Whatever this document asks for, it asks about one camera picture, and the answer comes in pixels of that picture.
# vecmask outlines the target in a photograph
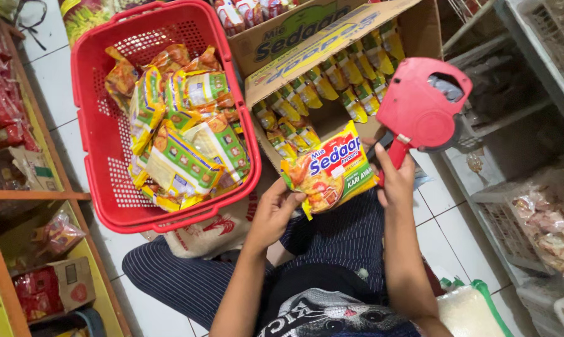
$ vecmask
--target wooden shelf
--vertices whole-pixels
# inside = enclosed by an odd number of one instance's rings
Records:
[[[43,150],[45,159],[53,172],[58,187],[58,191],[1,190],[0,200],[49,200],[49,202],[38,203],[38,205],[30,211],[31,214],[47,212],[47,207],[53,208],[56,204],[61,205],[61,209],[65,210],[70,215],[74,225],[80,227],[86,233],[84,240],[78,243],[66,258],[76,258],[80,256],[86,256],[88,258],[97,296],[96,300],[92,303],[92,307],[101,315],[107,335],[110,337],[131,337],[130,329],[123,316],[120,304],[115,297],[111,282],[107,277],[105,266],[98,255],[97,248],[92,241],[88,226],[84,221],[80,206],[78,205],[78,201],[80,200],[90,200],[90,195],[72,189],[72,185],[66,176],[63,164],[55,149],[55,144],[53,144],[38,103],[34,98],[34,92],[31,89],[30,82],[26,77],[26,73],[18,57],[13,39],[23,39],[23,34],[17,31],[17,29],[14,29],[14,27],[4,23],[1,19],[0,24],[2,33],[6,37],[10,53],[13,56],[12,67],[21,84],[23,102],[33,127],[33,136]],[[12,251],[19,248],[18,240],[11,239],[10,237],[14,235],[13,233],[23,231],[26,229],[25,226],[40,226],[42,223],[28,221],[25,217],[19,217],[18,219],[14,217],[12,221],[11,226],[0,229],[0,242],[2,242],[2,244],[0,244],[0,336],[31,337],[30,329],[28,328],[22,307],[17,299],[4,256],[8,256],[10,250]]]

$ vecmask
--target cardboard packaging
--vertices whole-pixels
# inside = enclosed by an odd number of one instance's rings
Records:
[[[75,310],[96,297],[85,256],[47,263],[15,276],[13,283],[30,324]]]
[[[309,0],[228,38],[243,79],[367,0]]]
[[[286,83],[397,16],[407,57],[442,59],[436,0],[393,0],[364,4],[251,74],[245,80],[247,107],[251,110],[257,102]],[[349,122],[350,116],[340,100],[322,99],[322,102],[321,108],[309,110],[309,118],[316,133],[324,141],[340,132]],[[251,115],[257,140],[279,171],[282,157],[268,141],[255,115]],[[355,123],[355,126],[360,137],[374,137],[380,128],[374,116],[369,116],[366,124]]]

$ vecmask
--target basket handle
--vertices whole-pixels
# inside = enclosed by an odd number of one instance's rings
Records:
[[[171,230],[176,230],[178,228],[186,227],[192,224],[198,224],[201,221],[205,221],[207,219],[211,219],[217,215],[217,212],[220,211],[220,208],[214,206],[209,212],[205,212],[201,214],[201,211],[191,212],[186,215],[184,220],[174,222],[173,224],[168,224],[165,226],[160,226],[159,224],[153,224],[153,230],[157,233],[166,233]]]
[[[167,5],[164,2],[161,2],[161,1],[149,2],[148,4],[144,4],[142,6],[138,6],[138,7],[131,8],[129,10],[123,11],[123,12],[116,13],[115,15],[113,15],[111,17],[111,21],[118,22],[118,21],[126,19],[128,17],[138,15],[138,14],[141,14],[143,12],[147,12],[147,11],[151,11],[151,10],[156,10],[158,8],[163,8],[163,7],[166,7],[166,6]]]

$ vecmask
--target dark striped trousers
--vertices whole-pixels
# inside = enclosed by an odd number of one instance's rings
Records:
[[[365,269],[365,281],[380,294],[384,281],[383,231],[384,212],[375,189],[333,211],[315,215],[312,221],[302,214],[289,222],[280,239],[297,257],[267,270],[265,282],[272,282],[279,273],[297,266],[328,263],[355,272]],[[138,289],[207,330],[234,271],[234,265],[227,262],[175,257],[163,237],[130,251],[122,267]]]

